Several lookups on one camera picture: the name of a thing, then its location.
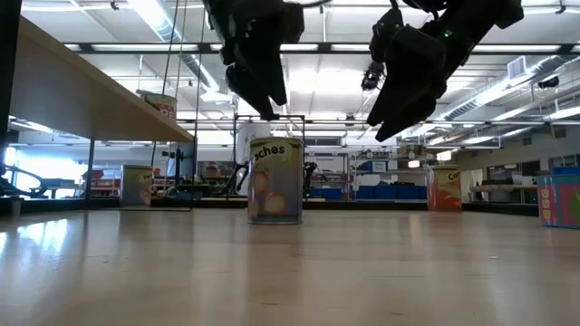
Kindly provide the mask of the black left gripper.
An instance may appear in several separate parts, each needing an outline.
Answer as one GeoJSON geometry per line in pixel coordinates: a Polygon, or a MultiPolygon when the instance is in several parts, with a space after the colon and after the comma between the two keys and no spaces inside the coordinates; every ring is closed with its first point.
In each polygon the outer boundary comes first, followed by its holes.
{"type": "Polygon", "coordinates": [[[211,29],[222,47],[229,89],[256,110],[262,120],[274,120],[270,99],[287,103],[279,48],[284,37],[285,3],[274,0],[203,0],[211,29]]]}

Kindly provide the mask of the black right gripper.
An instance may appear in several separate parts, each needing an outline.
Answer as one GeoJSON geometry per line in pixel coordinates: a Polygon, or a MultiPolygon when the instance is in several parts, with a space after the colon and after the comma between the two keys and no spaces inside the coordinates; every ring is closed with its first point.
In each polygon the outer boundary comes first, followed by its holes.
{"type": "Polygon", "coordinates": [[[436,108],[441,86],[469,57],[494,25],[493,4],[413,4],[433,15],[420,29],[402,24],[373,27],[370,50],[386,68],[386,78],[367,122],[380,124],[385,141],[426,120],[436,108]]]}

